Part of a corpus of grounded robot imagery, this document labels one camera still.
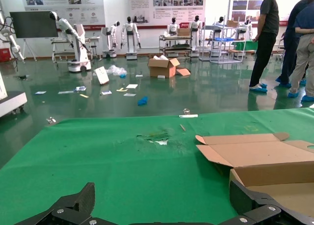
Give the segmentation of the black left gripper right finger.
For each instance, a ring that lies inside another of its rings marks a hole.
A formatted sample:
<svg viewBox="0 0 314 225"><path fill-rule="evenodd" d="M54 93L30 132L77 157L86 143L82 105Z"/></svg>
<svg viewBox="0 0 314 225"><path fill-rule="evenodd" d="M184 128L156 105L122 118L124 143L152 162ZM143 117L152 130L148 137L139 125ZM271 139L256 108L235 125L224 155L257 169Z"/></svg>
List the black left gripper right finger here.
<svg viewBox="0 0 314 225"><path fill-rule="evenodd" d="M290 210L266 193L247 189L236 179L229 184L229 199L238 216L222 225L312 225L313 217Z"/></svg>

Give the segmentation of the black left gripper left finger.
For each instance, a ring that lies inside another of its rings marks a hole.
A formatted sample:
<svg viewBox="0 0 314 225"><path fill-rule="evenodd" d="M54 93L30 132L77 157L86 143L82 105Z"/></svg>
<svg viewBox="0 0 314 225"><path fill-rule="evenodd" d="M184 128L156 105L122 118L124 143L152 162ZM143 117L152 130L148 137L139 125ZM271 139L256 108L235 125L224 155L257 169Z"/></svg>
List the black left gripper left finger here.
<svg viewBox="0 0 314 225"><path fill-rule="evenodd" d="M95 183L87 183L80 192L60 197L49 209L18 222L19 225L111 225L92 217L95 207Z"/></svg>

